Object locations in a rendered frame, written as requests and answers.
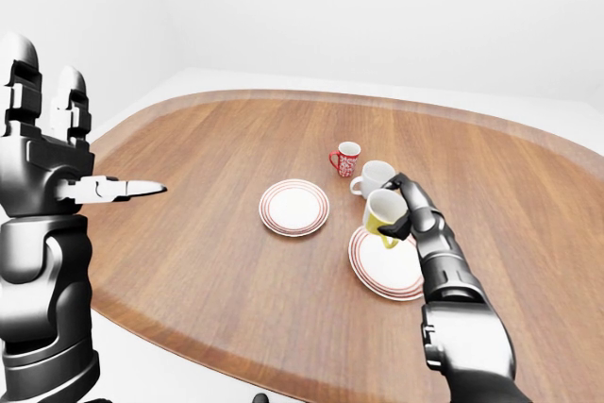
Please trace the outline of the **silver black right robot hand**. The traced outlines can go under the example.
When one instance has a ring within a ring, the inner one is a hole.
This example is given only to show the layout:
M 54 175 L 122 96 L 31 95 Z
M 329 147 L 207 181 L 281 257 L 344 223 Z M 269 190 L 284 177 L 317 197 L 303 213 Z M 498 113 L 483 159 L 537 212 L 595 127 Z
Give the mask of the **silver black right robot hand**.
M 399 240 L 411 235 L 416 241 L 421 263 L 445 256 L 465 260 L 445 217 L 417 182 L 399 173 L 384 183 L 381 189 L 399 190 L 407 203 L 408 213 L 397 216 L 391 226 L 379 227 L 379 233 Z

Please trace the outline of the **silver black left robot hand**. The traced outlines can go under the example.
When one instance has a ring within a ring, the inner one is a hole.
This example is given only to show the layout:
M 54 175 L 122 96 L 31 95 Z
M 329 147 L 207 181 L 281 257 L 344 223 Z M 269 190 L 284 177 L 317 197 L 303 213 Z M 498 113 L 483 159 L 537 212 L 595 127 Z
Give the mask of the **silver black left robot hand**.
M 128 201 L 166 192 L 156 181 L 120 180 L 93 172 L 87 135 L 92 116 L 83 75 L 67 66 L 42 113 L 42 73 L 34 44 L 17 33 L 0 40 L 0 207 L 11 218 L 74 214 L 82 205 Z

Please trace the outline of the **red patterned mug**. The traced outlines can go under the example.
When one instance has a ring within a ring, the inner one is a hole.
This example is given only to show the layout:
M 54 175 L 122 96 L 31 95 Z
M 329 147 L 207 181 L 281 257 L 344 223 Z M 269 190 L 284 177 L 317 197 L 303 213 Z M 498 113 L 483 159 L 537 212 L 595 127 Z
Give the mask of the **red patterned mug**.
M 350 177 L 353 175 L 361 147 L 354 142 L 342 142 L 338 148 L 328 155 L 329 163 L 337 170 L 338 175 Z

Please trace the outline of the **yellow and white mug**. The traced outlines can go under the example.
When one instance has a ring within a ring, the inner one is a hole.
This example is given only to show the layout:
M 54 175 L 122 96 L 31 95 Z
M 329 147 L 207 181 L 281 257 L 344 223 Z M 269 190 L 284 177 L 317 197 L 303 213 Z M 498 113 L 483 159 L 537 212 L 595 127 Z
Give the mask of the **yellow and white mug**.
M 378 232 L 378 228 L 394 225 L 407 211 L 407 203 L 399 193 L 388 189 L 377 189 L 370 192 L 367 197 L 362 223 L 369 233 L 380 237 L 385 248 L 391 249 L 396 247 L 399 240 L 386 237 Z

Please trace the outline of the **white plate with red rings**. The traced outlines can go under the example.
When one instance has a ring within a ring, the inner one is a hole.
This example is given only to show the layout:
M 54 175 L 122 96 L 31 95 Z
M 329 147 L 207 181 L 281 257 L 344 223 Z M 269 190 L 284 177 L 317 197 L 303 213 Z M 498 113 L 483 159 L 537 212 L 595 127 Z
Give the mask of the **white plate with red rings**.
M 301 237 L 312 234 L 327 221 L 329 201 L 316 184 L 291 178 L 273 184 L 263 193 L 259 215 L 273 232 Z
M 423 296 L 424 278 L 413 237 L 388 249 L 378 235 L 358 227 L 350 237 L 348 257 L 355 275 L 374 293 L 394 301 Z

